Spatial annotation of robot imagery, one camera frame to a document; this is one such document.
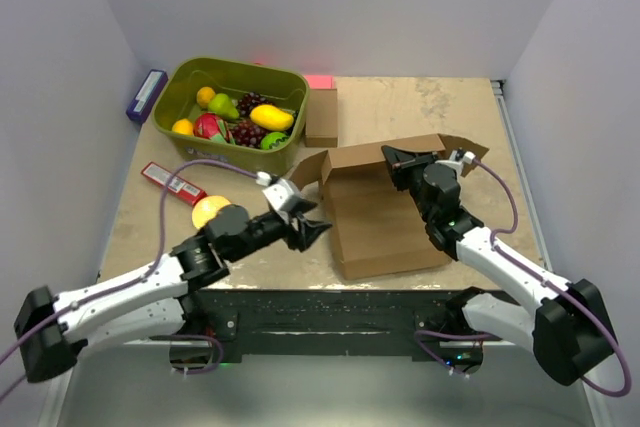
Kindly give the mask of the large cardboard box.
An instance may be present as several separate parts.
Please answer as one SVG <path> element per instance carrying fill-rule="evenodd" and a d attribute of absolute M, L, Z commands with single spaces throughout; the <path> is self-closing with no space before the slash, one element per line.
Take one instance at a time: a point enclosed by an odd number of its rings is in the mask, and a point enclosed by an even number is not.
<path fill-rule="evenodd" d="M 328 238 L 346 280 L 436 268 L 450 258 L 433 246 L 407 193 L 396 190 L 385 166 L 384 141 L 331 148 L 300 161 L 290 180 L 317 182 L 333 224 Z"/>

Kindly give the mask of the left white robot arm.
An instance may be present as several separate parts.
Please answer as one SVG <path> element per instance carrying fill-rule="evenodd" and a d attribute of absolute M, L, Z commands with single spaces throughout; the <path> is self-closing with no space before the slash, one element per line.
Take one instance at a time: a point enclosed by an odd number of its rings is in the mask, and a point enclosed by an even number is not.
<path fill-rule="evenodd" d="M 31 384 L 52 380 L 95 350 L 149 337 L 196 339 L 207 315 L 188 299 L 224 279 L 233 262 L 278 241 L 304 252 L 330 228 L 311 220 L 315 204 L 272 186 L 268 210 L 256 217 L 236 204 L 222 207 L 195 235 L 152 262 L 108 281 L 55 294 L 31 290 L 14 321 L 16 344 Z"/>

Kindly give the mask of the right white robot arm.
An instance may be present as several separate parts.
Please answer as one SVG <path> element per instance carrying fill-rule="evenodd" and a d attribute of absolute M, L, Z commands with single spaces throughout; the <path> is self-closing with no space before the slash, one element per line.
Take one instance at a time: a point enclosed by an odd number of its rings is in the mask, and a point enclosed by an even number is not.
<path fill-rule="evenodd" d="M 490 279 L 510 296 L 470 290 L 445 316 L 459 340 L 491 337 L 530 352 L 555 382 L 571 385 L 620 348 L 598 288 L 558 276 L 500 240 L 461 203 L 465 168 L 483 168 L 472 152 L 458 149 L 443 159 L 436 152 L 381 148 L 391 181 L 416 205 L 429 240 L 441 252 Z"/>

